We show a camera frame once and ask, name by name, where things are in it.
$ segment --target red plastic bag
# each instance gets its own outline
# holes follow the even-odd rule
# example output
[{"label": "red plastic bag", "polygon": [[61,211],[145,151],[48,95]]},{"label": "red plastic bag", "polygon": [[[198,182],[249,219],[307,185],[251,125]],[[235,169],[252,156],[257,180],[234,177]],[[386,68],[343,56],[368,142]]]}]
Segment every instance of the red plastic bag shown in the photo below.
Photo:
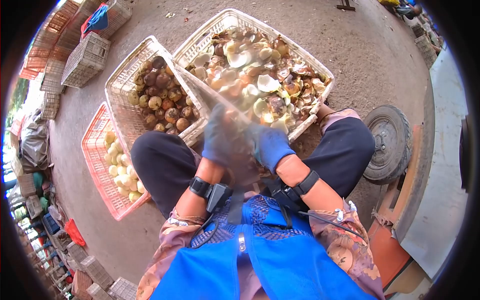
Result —
[{"label": "red plastic bag", "polygon": [[82,235],[78,231],[75,221],[70,219],[65,223],[65,231],[70,235],[70,238],[75,242],[75,244],[80,246],[85,246],[85,240],[82,238]]}]

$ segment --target blue cloth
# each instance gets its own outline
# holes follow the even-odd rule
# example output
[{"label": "blue cloth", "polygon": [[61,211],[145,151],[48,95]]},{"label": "blue cloth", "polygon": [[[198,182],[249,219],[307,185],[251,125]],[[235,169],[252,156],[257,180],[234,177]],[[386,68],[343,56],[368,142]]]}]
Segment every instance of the blue cloth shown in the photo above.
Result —
[{"label": "blue cloth", "polygon": [[212,110],[210,120],[204,131],[204,150],[202,156],[215,163],[228,167],[231,156],[231,137],[224,123],[225,106],[217,104]]},{"label": "blue cloth", "polygon": [[89,30],[102,30],[108,27],[107,9],[108,6],[103,5],[92,14],[84,33],[87,33]]},{"label": "blue cloth", "polygon": [[[285,220],[278,203],[256,195],[243,204],[242,224],[227,223],[230,200],[192,240],[198,249],[181,248],[156,287],[151,300],[238,299],[237,259],[249,259],[269,299],[374,299],[365,293],[314,238],[308,220],[290,212],[292,229],[278,229]],[[246,250],[239,250],[239,234]]]},{"label": "blue cloth", "polygon": [[295,154],[288,145],[287,135],[280,129],[251,123],[246,138],[253,141],[253,156],[272,174],[275,174],[275,168],[284,156]]}]

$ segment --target blue apron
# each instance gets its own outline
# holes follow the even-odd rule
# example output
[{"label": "blue apron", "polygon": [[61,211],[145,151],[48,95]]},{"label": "blue apron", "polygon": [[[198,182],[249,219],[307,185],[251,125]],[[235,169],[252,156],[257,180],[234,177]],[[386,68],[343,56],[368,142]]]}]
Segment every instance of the blue apron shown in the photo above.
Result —
[{"label": "blue apron", "polygon": [[287,225],[275,199],[256,195],[242,207],[241,225],[227,222],[230,202],[212,217],[200,244],[218,222],[212,238],[198,249],[181,248],[150,299],[238,299],[237,258],[248,255],[272,299],[375,299],[328,257],[310,224],[296,214]]}]

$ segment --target floral shirt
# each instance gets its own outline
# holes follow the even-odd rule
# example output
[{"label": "floral shirt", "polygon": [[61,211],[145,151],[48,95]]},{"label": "floral shirt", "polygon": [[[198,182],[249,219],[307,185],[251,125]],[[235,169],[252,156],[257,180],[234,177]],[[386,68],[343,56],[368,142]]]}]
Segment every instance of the floral shirt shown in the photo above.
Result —
[{"label": "floral shirt", "polygon": [[[343,220],[340,222],[336,220],[338,216],[336,212],[310,210],[309,213],[339,223],[363,236],[362,239],[342,228],[310,217],[312,232],[325,247],[328,256],[366,293],[378,299],[385,299],[380,274],[370,251],[367,231],[360,223],[356,210],[352,210],[344,201]],[[177,251],[190,243],[195,231],[205,221],[204,218],[197,216],[179,217],[175,209],[170,213],[170,217],[188,225],[178,226],[165,222],[160,231],[160,247],[138,285],[137,300],[150,298]],[[238,273],[241,300],[268,299],[249,260],[239,261]]]}]

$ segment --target pink plastic crate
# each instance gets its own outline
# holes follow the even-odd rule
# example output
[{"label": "pink plastic crate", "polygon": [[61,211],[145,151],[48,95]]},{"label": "pink plastic crate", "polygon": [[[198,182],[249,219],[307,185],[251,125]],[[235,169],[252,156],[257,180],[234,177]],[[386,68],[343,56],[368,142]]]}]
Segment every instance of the pink plastic crate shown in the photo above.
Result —
[{"label": "pink plastic crate", "polygon": [[105,202],[112,216],[117,221],[120,221],[135,208],[149,200],[150,194],[145,191],[137,201],[132,203],[128,196],[122,196],[118,192],[117,185],[109,174],[108,165],[103,158],[105,153],[107,153],[103,145],[106,132],[111,130],[118,132],[111,120],[110,109],[106,102],[102,102],[84,134],[82,151],[87,162],[88,170],[92,175],[98,192],[102,196],[103,202]]}]

